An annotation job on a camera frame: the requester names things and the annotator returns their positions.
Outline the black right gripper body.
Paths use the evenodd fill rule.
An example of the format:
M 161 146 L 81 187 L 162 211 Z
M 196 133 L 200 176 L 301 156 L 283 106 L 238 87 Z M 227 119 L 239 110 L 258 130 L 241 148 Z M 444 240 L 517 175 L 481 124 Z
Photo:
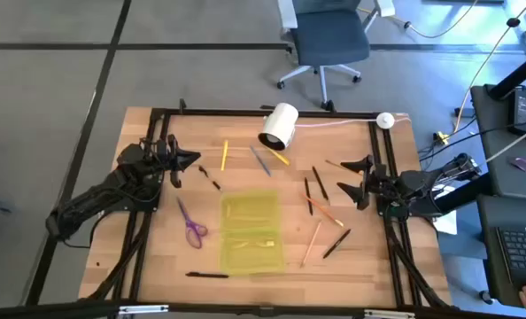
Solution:
M 363 207 L 369 206 L 370 193 L 380 196 L 385 200 L 394 199 L 393 181 L 387 175 L 384 164 L 367 164 L 363 177 Z

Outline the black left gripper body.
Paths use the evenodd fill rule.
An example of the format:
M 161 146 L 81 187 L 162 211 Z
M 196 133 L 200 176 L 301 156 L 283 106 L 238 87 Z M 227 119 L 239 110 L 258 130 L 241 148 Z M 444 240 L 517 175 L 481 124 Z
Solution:
M 176 145 L 177 143 L 174 135 L 160 138 L 155 143 L 159 164 L 165 171 L 174 172 L 178 168 L 175 154 Z

